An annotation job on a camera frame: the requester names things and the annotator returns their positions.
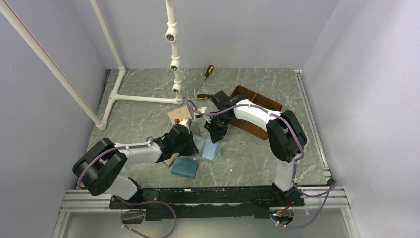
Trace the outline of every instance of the screwdriver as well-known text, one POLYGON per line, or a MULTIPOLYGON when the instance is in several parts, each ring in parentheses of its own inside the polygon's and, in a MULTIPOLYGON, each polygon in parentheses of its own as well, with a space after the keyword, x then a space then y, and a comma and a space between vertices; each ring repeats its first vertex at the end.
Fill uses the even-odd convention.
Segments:
POLYGON ((214 97, 214 94, 197 94, 196 95, 196 98, 198 100, 205 100, 205 99, 212 98, 212 97, 214 97))
POLYGON ((210 65, 207 70, 206 73, 203 76, 203 80, 201 81, 201 83, 198 85, 198 88, 196 89, 196 91, 198 91, 198 89, 201 87, 201 85, 204 83, 204 80, 211 74, 211 72, 213 72, 214 66, 210 65))

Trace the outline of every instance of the black aluminum base plate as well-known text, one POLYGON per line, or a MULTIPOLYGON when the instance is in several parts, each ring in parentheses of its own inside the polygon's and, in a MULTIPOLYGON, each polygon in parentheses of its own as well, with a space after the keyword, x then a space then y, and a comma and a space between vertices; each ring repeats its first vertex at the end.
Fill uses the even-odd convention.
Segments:
MULTIPOLYGON (((300 193, 293 192, 286 200, 275 195, 273 186, 248 187, 206 187, 206 188, 143 188, 142 201, 162 201, 174 208, 178 218, 208 218, 208 217, 237 217, 254 216, 255 218, 269 218, 270 207, 286 207, 292 201, 293 206, 303 206, 304 201, 300 193), (213 203, 236 203, 233 205, 210 205, 213 203)), ((117 198, 111 200, 110 209, 138 209, 140 206, 128 206, 117 198)), ((146 221, 157 221, 173 217, 172 212, 161 204, 148 204, 146 221)))

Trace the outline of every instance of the blue block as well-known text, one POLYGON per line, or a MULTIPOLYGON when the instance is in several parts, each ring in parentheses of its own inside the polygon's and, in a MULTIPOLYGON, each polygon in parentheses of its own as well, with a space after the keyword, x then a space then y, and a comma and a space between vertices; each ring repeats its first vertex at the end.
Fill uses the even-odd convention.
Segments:
POLYGON ((200 157, 212 162, 216 162, 218 156, 219 143, 213 144, 211 140, 205 140, 200 151, 200 157))
POLYGON ((189 178, 195 178, 198 161, 184 157, 176 157, 172 165, 171 173, 189 178))

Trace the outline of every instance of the small cardboard piece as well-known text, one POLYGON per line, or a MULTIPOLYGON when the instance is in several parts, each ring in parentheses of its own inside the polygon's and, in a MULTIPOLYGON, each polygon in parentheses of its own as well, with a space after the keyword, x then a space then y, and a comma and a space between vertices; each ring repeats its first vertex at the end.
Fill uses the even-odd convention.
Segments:
POLYGON ((171 156, 171 158, 164 160, 163 163, 166 164, 166 166, 171 167, 171 165, 173 164, 173 161, 175 160, 176 157, 179 156, 179 153, 175 153, 171 156))
POLYGON ((192 119, 190 111, 188 110, 187 106, 183 106, 168 112, 168 117, 172 123, 175 125, 175 119, 183 120, 183 119, 192 119))

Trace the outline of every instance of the wire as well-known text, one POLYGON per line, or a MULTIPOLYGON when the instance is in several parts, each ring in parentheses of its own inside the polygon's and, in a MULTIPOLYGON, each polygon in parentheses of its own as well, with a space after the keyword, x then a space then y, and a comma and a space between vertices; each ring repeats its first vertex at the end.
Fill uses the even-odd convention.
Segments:
POLYGON ((237 107, 253 107, 253 108, 258 108, 258 109, 260 109, 260 110, 262 110, 263 112, 265 112, 265 113, 268 113, 270 116, 274 116, 274 117, 276 117, 276 118, 278 118, 278 119, 280 119, 286 126, 287 126, 287 129, 289 130, 289 132, 292 134, 292 137, 293 137, 293 139, 295 140, 295 142, 296 142, 296 145, 298 146, 298 148, 299 148, 299 152, 301 153, 300 154, 300 156, 298 157, 298 158, 296 158, 295 159, 295 162, 294 162, 294 165, 293 165, 293 172, 292 172, 292 184, 293 184, 293 187, 300 193, 300 194, 302 194, 302 195, 304 195, 304 196, 307 196, 307 197, 321 197, 321 196, 323 196, 323 195, 326 195, 325 196, 325 199, 324 199, 324 202, 322 203, 322 205, 321 205, 321 207, 319 208, 319 210, 317 211, 317 213, 315 214, 315 216, 308 222, 308 223, 306 223, 306 224, 304 224, 304 225, 300 225, 300 226, 287 226, 287 225, 283 225, 285 228, 290 228, 290 229, 297 229, 297 228, 303 228, 303 227, 307 227, 307 226, 309 226, 310 224, 312 224, 312 222, 314 222, 315 221, 315 219, 320 215, 320 213, 321 213, 321 211, 322 211, 322 209, 324 208, 324 206, 325 206, 325 203, 327 202, 327 198, 328 198, 328 196, 329 196, 329 193, 332 191, 332 190, 334 190, 335 189, 335 187, 337 186, 337 183, 336 183, 336 181, 334 181, 333 183, 332 183, 332 185, 330 186, 330 188, 326 191, 326 192, 323 192, 323 193, 320 193, 320 194, 317 194, 317 195, 309 195, 309 194, 306 194, 306 193, 304 193, 302 190, 300 190, 298 187, 297 187, 297 185, 296 185, 296 183, 295 183, 295 179, 296 179, 296 171, 297 171, 297 163, 301 160, 301 159, 303 159, 303 157, 305 156, 305 154, 304 154, 304 151, 303 151, 303 147, 302 147, 302 145, 300 144, 300 142, 299 142, 299 140, 298 140, 298 138, 297 138, 297 136, 296 136, 296 134, 295 134, 295 132, 294 132, 294 130, 293 130, 293 128, 292 128, 292 126, 289 124, 289 122, 287 122, 287 120, 286 119, 284 119, 284 118, 282 118, 280 115, 277 115, 277 114, 274 114, 274 113, 272 113, 271 111, 269 111, 268 109, 266 109, 266 108, 264 108, 264 107, 262 107, 262 106, 260 106, 260 105, 257 105, 257 104, 236 104, 236 105, 233 105, 233 106, 231 106, 231 107, 229 107, 229 108, 226 108, 226 109, 224 109, 224 110, 221 110, 221 111, 218 111, 218 112, 215 112, 215 113, 202 113, 202 112, 199 112, 198 110, 197 110, 197 107, 196 107, 196 105, 193 103, 193 101, 191 101, 191 100, 187 100, 187 107, 189 108, 189 109, 191 109, 193 112, 195 112, 195 113, 197 113, 197 114, 200 114, 200 115, 204 115, 204 116, 216 116, 216 115, 219 115, 219 114, 222 114, 222 113, 225 113, 225 112, 227 112, 227 111, 229 111, 229 110, 232 110, 233 108, 237 108, 237 107))
POLYGON ((141 205, 141 206, 140 206, 140 208, 139 208, 139 211, 140 211, 140 213, 141 213, 142 215, 143 215, 143 213, 144 213, 144 212, 142 211, 142 210, 143 210, 143 207, 144 207, 144 205, 141 205))
POLYGON ((277 211, 277 213, 283 213, 283 212, 287 211, 287 209, 289 209, 289 207, 290 207, 291 205, 292 205, 292 201, 290 201, 290 202, 287 204, 286 208, 281 209, 281 210, 278 210, 278 211, 277 211))
POLYGON ((146 144, 142 144, 142 145, 132 145, 132 146, 118 146, 118 147, 113 147, 110 148, 108 150, 103 151, 102 153, 100 153, 98 156, 96 156, 87 166, 86 168, 82 171, 82 173, 80 174, 79 178, 77 179, 77 185, 76 188, 77 189, 83 189, 81 187, 82 184, 82 179, 83 177, 86 175, 86 173, 88 172, 88 170, 92 167, 92 165, 94 163, 96 163, 96 161, 98 161, 102 156, 115 151, 115 150, 120 150, 120 149, 137 149, 137 148, 144 148, 144 147, 148 147, 149 145, 151 145, 151 143, 153 142, 153 137, 149 136, 146 138, 147 143, 146 144))
MULTIPOLYGON (((115 197, 118 198, 122 203, 127 204, 129 206, 142 206, 142 205, 146 205, 146 204, 150 204, 150 203, 158 203, 158 204, 162 204, 162 205, 167 206, 171 210, 171 212, 173 213, 173 218, 174 218, 173 227, 172 227, 172 229, 170 230, 170 232, 168 234, 166 234, 166 235, 164 235, 162 237, 159 237, 159 238, 167 238, 175 230, 175 227, 176 227, 176 213, 175 213, 175 210, 169 204, 167 204, 165 202, 161 202, 161 201, 147 201, 147 202, 140 202, 140 203, 131 203, 131 202, 125 201, 124 199, 122 199, 122 198, 120 198, 118 196, 115 196, 115 197)), ((124 216, 126 214, 128 214, 128 213, 138 213, 138 212, 139 212, 139 210, 129 210, 129 211, 126 211, 123 214, 121 214, 121 218, 120 218, 121 225, 122 225, 121 227, 125 227, 125 228, 129 229, 130 231, 132 231, 132 232, 134 232, 134 233, 136 233, 136 234, 138 234, 140 236, 143 236, 145 238, 153 238, 153 237, 147 236, 147 235, 139 232, 138 230, 133 229, 133 228, 129 227, 128 225, 124 224, 123 218, 124 218, 124 216)))
POLYGON ((278 223, 280 223, 280 222, 277 222, 273 217, 271 217, 271 220, 274 221, 274 223, 276 224, 276 226, 277 226, 278 223))
POLYGON ((303 224, 303 225, 298 225, 298 226, 287 226, 287 225, 283 225, 283 227, 284 228, 287 228, 287 229, 299 229, 299 228, 307 227, 310 224, 312 224, 318 218, 318 216, 321 214, 321 211, 324 208, 325 203, 327 202, 328 196, 329 196, 329 193, 326 194, 325 199, 324 199, 324 202, 322 203, 321 207, 318 209, 318 211, 316 212, 315 216, 312 217, 312 219, 309 222, 307 222, 306 224, 303 224))
POLYGON ((20 22, 20 24, 22 24, 23 28, 25 28, 25 30, 29 33, 29 35, 32 37, 32 39, 34 39, 34 41, 37 43, 37 45, 41 48, 41 50, 44 52, 44 54, 48 57, 48 59, 50 59, 50 61, 54 64, 54 66, 57 68, 57 70, 60 72, 60 74, 64 77, 64 79, 67 81, 68 85, 73 89, 73 91, 77 94, 77 96, 79 96, 79 99, 81 101, 83 101, 83 103, 87 106, 87 108, 89 108, 89 110, 91 111, 91 113, 93 115, 95 115, 96 119, 98 121, 101 121, 101 119, 99 119, 99 117, 96 115, 96 113, 94 111, 92 111, 92 109, 89 107, 88 103, 85 101, 85 99, 83 99, 83 97, 79 94, 79 92, 76 90, 76 88, 74 88, 74 86, 70 83, 70 80, 68 80, 67 76, 64 75, 63 71, 61 71, 61 69, 57 66, 57 64, 54 62, 54 60, 50 57, 50 55, 47 53, 47 51, 45 51, 45 49, 41 46, 41 44, 38 42, 38 40, 35 38, 34 35, 32 35, 32 32, 29 31, 28 27, 26 27, 26 25, 23 23, 23 21, 19 18, 19 16, 16 14, 16 12, 13 11, 13 9, 11 8, 11 6, 6 2, 6 0, 3 0, 4 4, 6 4, 6 6, 10 9, 10 11, 13 13, 13 15, 16 17, 16 19, 20 22))

